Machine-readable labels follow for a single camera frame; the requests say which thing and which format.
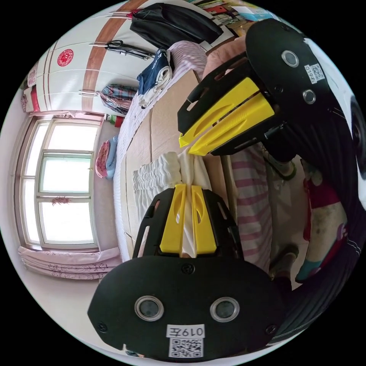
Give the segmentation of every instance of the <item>red decoration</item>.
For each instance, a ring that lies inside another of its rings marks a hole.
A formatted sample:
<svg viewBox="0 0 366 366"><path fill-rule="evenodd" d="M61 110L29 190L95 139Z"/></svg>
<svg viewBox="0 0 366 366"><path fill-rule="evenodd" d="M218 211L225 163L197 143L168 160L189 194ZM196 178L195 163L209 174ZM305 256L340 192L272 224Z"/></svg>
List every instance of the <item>red decoration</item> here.
<svg viewBox="0 0 366 366"><path fill-rule="evenodd" d="M57 58L57 64L61 67L67 66L74 57L74 51L71 49L64 50Z"/></svg>

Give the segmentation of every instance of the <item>pink curtain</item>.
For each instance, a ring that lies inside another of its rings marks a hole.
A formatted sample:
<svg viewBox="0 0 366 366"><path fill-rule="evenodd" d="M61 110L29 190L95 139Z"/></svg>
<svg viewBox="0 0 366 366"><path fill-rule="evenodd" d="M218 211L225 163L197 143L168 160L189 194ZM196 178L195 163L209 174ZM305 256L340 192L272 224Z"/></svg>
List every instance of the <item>pink curtain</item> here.
<svg viewBox="0 0 366 366"><path fill-rule="evenodd" d="M26 268L53 277L101 279L122 263L118 248L102 252L70 253L18 249Z"/></svg>

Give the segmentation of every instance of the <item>white fabric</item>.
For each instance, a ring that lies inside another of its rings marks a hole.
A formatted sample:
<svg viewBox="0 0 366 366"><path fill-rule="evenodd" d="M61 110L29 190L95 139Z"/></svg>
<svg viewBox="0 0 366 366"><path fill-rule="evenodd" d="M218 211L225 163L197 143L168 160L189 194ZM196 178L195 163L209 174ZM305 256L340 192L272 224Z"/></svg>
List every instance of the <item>white fabric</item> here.
<svg viewBox="0 0 366 366"><path fill-rule="evenodd" d="M167 59L170 64L171 53L170 50L167 50ZM145 94L138 96L138 103L141 107L146 108L158 95L161 91L168 85L168 83L173 78L173 71L170 66L163 67L157 77L156 84L149 89Z"/></svg>
<svg viewBox="0 0 366 366"><path fill-rule="evenodd" d="M167 152L159 159L133 172L133 190L139 223L158 193L182 183L187 185L183 252L194 257L191 186L198 185L202 189L212 189L203 158L188 154L188 149L179 155Z"/></svg>

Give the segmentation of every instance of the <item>white wall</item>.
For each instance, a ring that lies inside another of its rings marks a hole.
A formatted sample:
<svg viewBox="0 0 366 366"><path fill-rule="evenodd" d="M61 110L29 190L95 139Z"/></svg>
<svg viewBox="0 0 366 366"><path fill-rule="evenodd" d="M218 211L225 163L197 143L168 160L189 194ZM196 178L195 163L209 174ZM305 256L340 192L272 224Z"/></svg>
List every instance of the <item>white wall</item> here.
<svg viewBox="0 0 366 366"><path fill-rule="evenodd" d="M72 281L42 276L27 271L18 256L19 239L12 219L12 197L8 194L13 148L22 128L26 114L21 107L21 90L18 90L6 115L0 133L0 229L9 257L20 279L43 310L62 328L78 339L123 354L105 345L87 317L87 309L98 281Z"/></svg>

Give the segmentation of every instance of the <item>wooden trim strip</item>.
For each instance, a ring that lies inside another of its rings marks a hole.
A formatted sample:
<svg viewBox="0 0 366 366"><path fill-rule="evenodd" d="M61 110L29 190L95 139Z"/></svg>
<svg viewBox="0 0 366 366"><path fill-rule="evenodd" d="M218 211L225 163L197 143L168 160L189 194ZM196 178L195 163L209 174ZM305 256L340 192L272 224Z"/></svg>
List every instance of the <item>wooden trim strip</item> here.
<svg viewBox="0 0 366 366"><path fill-rule="evenodd" d="M46 77L46 66L47 66L47 60L48 60L48 55L50 54L50 50L51 50L51 47L48 49L47 51L47 55L46 55L46 59L45 59L45 64L43 66L43 97L44 97L44 100L45 100L45 108L46 108L46 111L48 110L47 108L47 102L46 102L46 83L45 83L45 77Z"/></svg>
<svg viewBox="0 0 366 366"><path fill-rule="evenodd" d="M116 11L130 11L138 9L146 1L147 0L130 0ZM111 41L126 20L130 21L129 19L109 19L99 32L95 42L106 43ZM95 90L99 71L107 52L103 47L93 47L91 50L84 74L83 90ZM81 105L83 112L91 112L93 110L93 98L83 96Z"/></svg>
<svg viewBox="0 0 366 366"><path fill-rule="evenodd" d="M52 50L51 56L50 56L50 63L48 64L47 85L48 85L48 101L50 103L50 109L47 109L47 110L50 110L50 111L52 111L51 94L50 94L50 71L51 71L52 57L55 52L57 42L58 42L58 40L55 42L55 45L53 46L53 50Z"/></svg>

